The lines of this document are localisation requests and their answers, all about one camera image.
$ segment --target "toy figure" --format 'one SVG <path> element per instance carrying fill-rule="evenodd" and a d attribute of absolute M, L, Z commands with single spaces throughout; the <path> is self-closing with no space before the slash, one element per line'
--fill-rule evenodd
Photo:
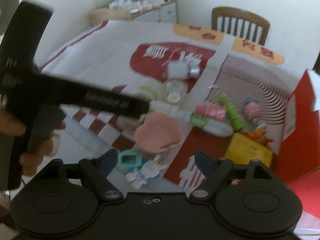
<path fill-rule="evenodd" d="M 156 177 L 157 175 L 159 175 L 161 170 L 164 170 L 168 167 L 168 165 L 166 164 L 160 164 L 159 159 L 160 155 L 157 154 L 153 160 L 149 160 L 145 164 L 143 164 L 140 170 L 135 168 L 133 172 L 127 174 L 127 181 L 133 181 L 133 188 L 138 189 L 141 186 L 146 185 L 150 178 Z"/>
<path fill-rule="evenodd" d="M 251 98 L 247 98 L 244 103 L 245 106 L 243 112 L 246 118 L 252 120 L 254 118 L 262 117 L 263 110 L 261 109 L 261 106 L 257 101 L 252 100 Z"/>
<path fill-rule="evenodd" d="M 246 135 L 251 140 L 256 141 L 262 144 L 263 146 L 267 147 L 268 143 L 273 142 L 273 140 L 270 138 L 267 138 L 265 136 L 266 133 L 267 131 L 265 129 L 257 129 L 253 133 L 244 133 L 244 135 Z"/>

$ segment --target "wooden chair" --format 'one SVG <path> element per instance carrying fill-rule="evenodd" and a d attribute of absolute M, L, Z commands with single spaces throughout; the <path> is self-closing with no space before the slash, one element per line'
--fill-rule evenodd
<path fill-rule="evenodd" d="M 222 26 L 221 26 L 221 30 L 218 30 L 218 17 L 222 17 Z M 226 17 L 229 17 L 229 22 L 227 23 L 228 27 L 227 30 L 225 30 L 225 21 L 227 20 Z M 233 31 L 231 30 L 232 28 L 232 18 L 236 19 L 236 23 L 234 26 Z M 238 8 L 233 8 L 233 7 L 216 7 L 212 10 L 212 29 L 216 30 L 216 31 L 220 31 L 220 32 L 226 32 L 227 34 L 232 34 L 234 36 L 237 36 L 238 33 L 238 21 L 242 19 L 242 26 L 241 26 L 241 31 L 240 31 L 240 38 L 245 38 L 249 41 L 264 45 L 266 42 L 266 38 L 268 35 L 268 31 L 270 28 L 270 22 L 268 22 L 266 19 L 264 19 L 263 17 L 254 14 L 252 12 L 249 11 L 245 11 L 242 9 L 238 9 Z M 248 31 L 247 31 L 247 35 L 246 37 L 244 37 L 244 30 L 245 30 L 245 22 L 248 21 L 249 22 L 249 26 L 248 26 Z M 254 29 L 254 33 L 252 36 L 252 39 L 250 38 L 250 33 L 251 33 L 251 27 L 252 24 L 255 24 L 255 29 Z M 258 27 L 262 28 L 261 31 L 261 38 L 259 39 L 259 41 L 257 41 L 257 33 L 258 33 Z"/>

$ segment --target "white plush toy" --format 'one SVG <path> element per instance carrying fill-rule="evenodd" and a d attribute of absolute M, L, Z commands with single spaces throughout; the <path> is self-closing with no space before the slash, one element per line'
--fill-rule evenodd
<path fill-rule="evenodd" d="M 135 189 L 140 188 L 142 185 L 148 183 L 148 179 L 154 178 L 159 175 L 160 171 L 166 169 L 168 165 L 159 163 L 160 155 L 157 154 L 153 160 L 147 161 L 142 165 L 141 169 L 135 168 L 133 172 L 127 174 L 127 181 L 132 182 Z"/>

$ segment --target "finger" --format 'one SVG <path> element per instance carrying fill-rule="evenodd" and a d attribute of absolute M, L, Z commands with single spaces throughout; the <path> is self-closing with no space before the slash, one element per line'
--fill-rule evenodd
<path fill-rule="evenodd" d="M 37 167 L 33 167 L 33 168 L 22 168 L 22 175 L 25 176 L 33 176 L 37 173 Z"/>
<path fill-rule="evenodd" d="M 40 143 L 39 147 L 36 150 L 36 156 L 50 156 L 53 151 L 53 142 L 51 139 L 47 139 Z"/>
<path fill-rule="evenodd" d="M 13 114 L 0 111 L 0 133 L 13 136 L 22 136 L 26 132 L 26 126 Z"/>
<path fill-rule="evenodd" d="M 66 128 L 66 124 L 65 122 L 62 122 L 61 124 L 59 124 L 59 126 L 56 128 L 56 130 L 64 130 Z"/>
<path fill-rule="evenodd" d="M 19 163 L 23 168 L 36 168 L 43 161 L 43 157 L 39 157 L 33 153 L 23 153 L 20 155 Z"/>

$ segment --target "striped pattern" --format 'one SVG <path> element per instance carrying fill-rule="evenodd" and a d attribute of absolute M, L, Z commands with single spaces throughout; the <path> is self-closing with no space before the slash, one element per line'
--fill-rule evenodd
<path fill-rule="evenodd" d="M 270 125 L 284 123 L 284 110 L 291 95 L 285 89 L 231 66 L 221 68 L 209 100 L 214 101 L 218 92 L 226 93 L 239 113 L 247 97 L 257 100 L 263 109 L 262 119 Z"/>
<path fill-rule="evenodd" d="M 194 191 L 205 180 L 204 175 L 200 172 L 195 164 L 195 156 L 192 155 L 189 158 L 188 166 L 180 173 L 179 187 L 188 190 L 188 192 Z"/>
<path fill-rule="evenodd" d="M 125 86 L 118 86 L 114 87 L 112 91 L 121 92 L 124 88 Z M 70 108 L 70 106 L 66 106 L 63 107 L 63 110 L 84 128 L 95 133 L 103 141 L 119 151 L 134 147 L 133 137 L 117 127 L 117 115 L 84 107 Z"/>

